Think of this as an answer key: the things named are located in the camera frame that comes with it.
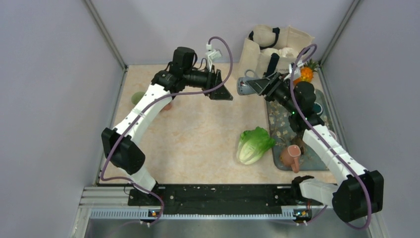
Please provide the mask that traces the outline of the grey blue mug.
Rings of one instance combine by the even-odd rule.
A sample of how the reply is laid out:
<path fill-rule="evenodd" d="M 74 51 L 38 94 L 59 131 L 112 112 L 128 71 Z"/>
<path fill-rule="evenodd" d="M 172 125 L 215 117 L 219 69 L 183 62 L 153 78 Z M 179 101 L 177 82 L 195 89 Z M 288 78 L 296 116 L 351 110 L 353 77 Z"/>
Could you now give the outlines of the grey blue mug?
<path fill-rule="evenodd" d="M 245 95 L 252 95 L 255 94 L 255 90 L 250 87 L 246 82 L 249 80 L 254 80 L 254 79 L 258 79 L 258 75 L 256 74 L 256 72 L 254 70 L 251 69 L 247 69 L 244 71 L 244 76 L 239 77 L 237 79 L 237 93 L 240 96 L 245 96 Z"/>

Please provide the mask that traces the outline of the pink mug small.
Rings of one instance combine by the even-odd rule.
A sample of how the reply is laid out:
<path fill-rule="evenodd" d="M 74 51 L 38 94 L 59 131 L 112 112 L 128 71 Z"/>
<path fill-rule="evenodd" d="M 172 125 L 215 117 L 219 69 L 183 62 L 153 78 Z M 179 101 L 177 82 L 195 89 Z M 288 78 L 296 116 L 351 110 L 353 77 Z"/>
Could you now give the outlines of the pink mug small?
<path fill-rule="evenodd" d="M 162 108 L 162 110 L 163 110 L 163 111 L 169 111 L 170 109 L 172 109 L 172 107 L 173 107 L 173 105 L 172 105 L 172 103 L 170 102 L 170 103 L 168 103 L 167 105 L 165 105 L 165 106 Z"/>

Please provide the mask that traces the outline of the light green mug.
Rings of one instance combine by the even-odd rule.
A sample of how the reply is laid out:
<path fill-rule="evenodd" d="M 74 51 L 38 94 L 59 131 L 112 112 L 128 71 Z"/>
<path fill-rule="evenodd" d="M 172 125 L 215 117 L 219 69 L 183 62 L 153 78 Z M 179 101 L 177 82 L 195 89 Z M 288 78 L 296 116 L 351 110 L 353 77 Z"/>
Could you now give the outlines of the light green mug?
<path fill-rule="evenodd" d="M 144 95 L 145 95 L 145 92 L 143 92 L 143 91 L 139 91 L 139 92 L 134 93 L 131 97 L 131 103 L 133 105 L 137 105 L 139 103 L 139 101 L 144 97 Z"/>

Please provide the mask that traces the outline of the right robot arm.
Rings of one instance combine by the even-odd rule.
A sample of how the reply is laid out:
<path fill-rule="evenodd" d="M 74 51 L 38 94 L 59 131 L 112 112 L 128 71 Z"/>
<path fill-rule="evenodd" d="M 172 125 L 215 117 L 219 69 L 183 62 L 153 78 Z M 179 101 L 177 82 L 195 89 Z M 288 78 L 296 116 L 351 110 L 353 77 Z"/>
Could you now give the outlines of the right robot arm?
<path fill-rule="evenodd" d="M 247 77 L 245 84 L 256 94 L 276 101 L 289 113 L 289 124 L 297 136 L 310 147 L 328 167 L 336 184 L 315 178 L 297 177 L 290 191 L 296 204 L 315 200 L 331 206 L 336 215 L 348 225 L 365 218 L 366 228 L 374 213 L 383 208 L 384 177 L 359 164 L 342 145 L 334 139 L 324 121 L 314 111 L 315 88 L 309 82 L 293 85 L 289 76 L 279 73 L 266 78 Z"/>

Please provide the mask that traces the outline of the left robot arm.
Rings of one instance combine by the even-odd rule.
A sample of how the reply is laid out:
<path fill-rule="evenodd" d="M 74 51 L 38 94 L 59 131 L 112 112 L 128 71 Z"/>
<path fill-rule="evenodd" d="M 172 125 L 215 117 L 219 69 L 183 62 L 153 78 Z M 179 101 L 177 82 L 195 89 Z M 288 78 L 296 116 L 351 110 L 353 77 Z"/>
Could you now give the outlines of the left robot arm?
<path fill-rule="evenodd" d="M 198 59 L 195 51 L 188 47 L 178 47 L 172 61 L 154 75 L 143 97 L 125 119 L 114 128 L 102 131 L 107 161 L 129 175 L 129 182 L 138 185 L 140 199 L 147 205 L 158 201 L 159 192 L 154 188 L 156 180 L 146 169 L 145 154 L 137 144 L 159 112 L 186 87 L 200 88 L 201 93 L 211 100 L 233 99 L 222 84 L 221 71 L 213 65 L 213 60 L 220 57 L 220 50 L 207 45 L 207 66 L 199 70 L 194 67 Z"/>

